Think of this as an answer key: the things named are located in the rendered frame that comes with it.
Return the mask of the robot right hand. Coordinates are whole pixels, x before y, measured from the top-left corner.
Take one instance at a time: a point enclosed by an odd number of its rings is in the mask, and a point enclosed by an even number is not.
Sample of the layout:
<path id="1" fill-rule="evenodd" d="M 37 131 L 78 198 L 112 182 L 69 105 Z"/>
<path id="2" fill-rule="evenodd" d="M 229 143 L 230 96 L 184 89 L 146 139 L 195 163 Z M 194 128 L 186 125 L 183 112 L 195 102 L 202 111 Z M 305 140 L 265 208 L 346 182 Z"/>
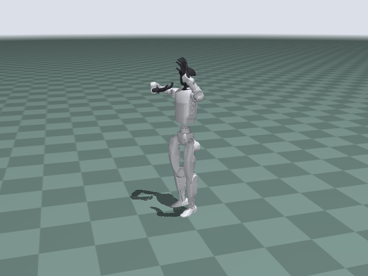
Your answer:
<path id="1" fill-rule="evenodd" d="M 163 92 L 163 91 L 166 91 L 166 90 L 168 90 L 168 89 L 171 89 L 173 87 L 173 82 L 171 82 L 171 85 L 168 87 L 168 85 L 166 85 L 165 87 L 163 87 L 163 88 L 153 88 L 152 89 L 152 92 L 153 93 L 155 93 L 155 92 Z"/>

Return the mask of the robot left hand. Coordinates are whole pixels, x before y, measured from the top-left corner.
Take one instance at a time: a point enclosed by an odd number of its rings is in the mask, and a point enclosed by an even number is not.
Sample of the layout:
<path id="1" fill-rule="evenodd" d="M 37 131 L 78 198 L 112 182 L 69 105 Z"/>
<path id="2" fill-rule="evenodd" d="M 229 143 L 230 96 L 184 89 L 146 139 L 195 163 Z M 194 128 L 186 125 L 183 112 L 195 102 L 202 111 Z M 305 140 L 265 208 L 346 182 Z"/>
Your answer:
<path id="1" fill-rule="evenodd" d="M 181 60 L 180 60 L 181 59 Z M 181 70 L 179 69 L 179 68 L 176 68 L 178 71 L 180 71 L 181 73 L 182 73 L 182 76 L 184 75 L 184 74 L 186 74 L 186 76 L 188 77 L 188 78 L 190 78 L 190 74 L 189 74 L 189 72 L 188 72 L 188 65 L 187 65 L 187 61 L 186 61 L 186 59 L 184 58 L 184 57 L 182 57 L 182 58 L 179 58 L 179 59 L 177 59 L 179 62 L 176 62 L 176 63 L 178 63 L 179 64 L 179 66 L 180 66 L 180 68 L 181 68 Z"/>

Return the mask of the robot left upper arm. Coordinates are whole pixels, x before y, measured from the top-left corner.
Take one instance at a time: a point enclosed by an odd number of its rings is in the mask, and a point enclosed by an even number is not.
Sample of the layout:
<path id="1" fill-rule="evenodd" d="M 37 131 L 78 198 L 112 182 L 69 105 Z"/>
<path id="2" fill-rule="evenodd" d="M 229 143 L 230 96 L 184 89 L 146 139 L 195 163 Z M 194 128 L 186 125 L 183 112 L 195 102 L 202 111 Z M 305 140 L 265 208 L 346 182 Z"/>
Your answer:
<path id="1" fill-rule="evenodd" d="M 191 93 L 190 96 L 191 96 L 191 99 L 192 99 L 193 102 L 198 102 L 198 101 L 203 101 L 204 100 L 204 96 L 200 91 L 198 93 L 195 93 L 195 94 Z"/>

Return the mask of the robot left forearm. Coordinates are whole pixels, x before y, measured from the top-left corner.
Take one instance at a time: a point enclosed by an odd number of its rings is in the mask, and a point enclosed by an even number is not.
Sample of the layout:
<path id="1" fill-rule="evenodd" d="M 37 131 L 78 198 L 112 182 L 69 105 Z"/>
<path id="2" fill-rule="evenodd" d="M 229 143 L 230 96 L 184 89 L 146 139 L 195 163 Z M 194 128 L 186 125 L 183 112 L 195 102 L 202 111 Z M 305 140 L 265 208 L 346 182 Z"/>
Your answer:
<path id="1" fill-rule="evenodd" d="M 197 84 L 195 83 L 194 79 L 193 79 L 191 76 L 190 76 L 190 78 L 188 78 L 188 77 L 186 76 L 186 74 L 184 74 L 184 75 L 182 76 L 182 79 L 183 79 L 183 81 L 185 81 L 185 82 L 186 82 L 186 84 L 191 88 L 191 90 L 192 90 L 193 94 L 198 93 L 199 91 L 203 94 L 202 90 L 200 89 L 200 87 L 199 87 L 199 86 L 197 86 Z M 204 94 L 203 94 L 203 96 L 204 96 Z"/>

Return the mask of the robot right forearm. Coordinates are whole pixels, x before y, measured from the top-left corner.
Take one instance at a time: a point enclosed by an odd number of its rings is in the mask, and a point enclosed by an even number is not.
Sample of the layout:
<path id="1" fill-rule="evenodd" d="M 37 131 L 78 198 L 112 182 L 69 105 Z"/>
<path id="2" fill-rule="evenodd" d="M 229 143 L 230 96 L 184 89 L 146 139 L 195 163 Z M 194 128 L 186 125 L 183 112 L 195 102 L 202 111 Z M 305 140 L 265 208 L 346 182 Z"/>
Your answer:
<path id="1" fill-rule="evenodd" d="M 150 86 L 151 86 L 151 93 L 152 93 L 152 94 L 156 94 L 157 92 L 153 93 L 153 92 L 152 92 L 152 89 L 153 89 L 153 88 L 157 88 L 157 87 L 159 87 L 159 86 L 160 86 L 160 84 L 158 84 L 158 83 L 156 83 L 156 82 L 151 82 Z"/>

